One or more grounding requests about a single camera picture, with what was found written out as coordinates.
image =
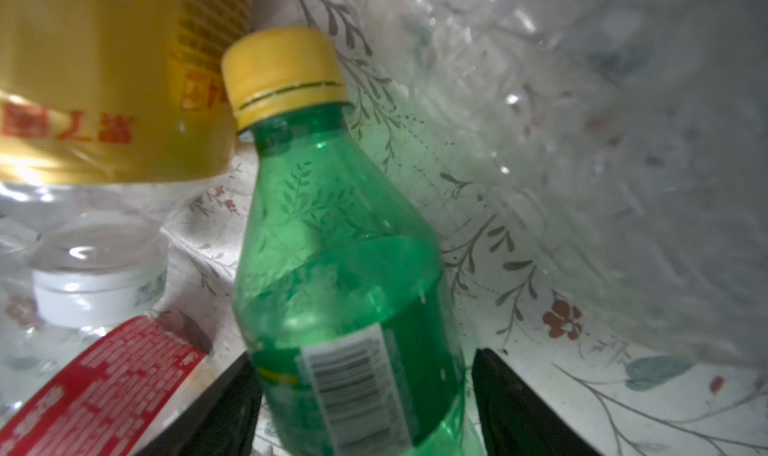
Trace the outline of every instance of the white bottle cap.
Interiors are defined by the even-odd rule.
[[[52,272],[34,269],[38,313],[56,326],[110,326],[151,308],[165,291],[168,253],[146,264],[109,273]]]

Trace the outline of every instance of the bottle neck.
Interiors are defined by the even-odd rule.
[[[340,102],[313,105],[264,119],[246,130],[254,134],[256,150],[261,157],[282,154],[348,135],[343,105]]]

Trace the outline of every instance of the bottle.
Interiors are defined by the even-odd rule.
[[[250,1],[0,0],[0,213],[37,233],[20,292],[46,322],[116,325],[163,294],[162,223],[234,153],[220,58]]]
[[[438,241],[350,137],[331,42],[258,32],[223,75],[260,156],[234,313],[286,449],[462,454],[465,368]]]

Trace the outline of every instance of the yellow bottle cap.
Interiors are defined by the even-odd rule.
[[[324,102],[349,102],[336,51],[309,27],[255,32],[230,47],[221,62],[237,129]]]

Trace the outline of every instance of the yellow label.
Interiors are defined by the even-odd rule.
[[[251,0],[0,0],[0,180],[169,182],[224,172],[220,75]]]

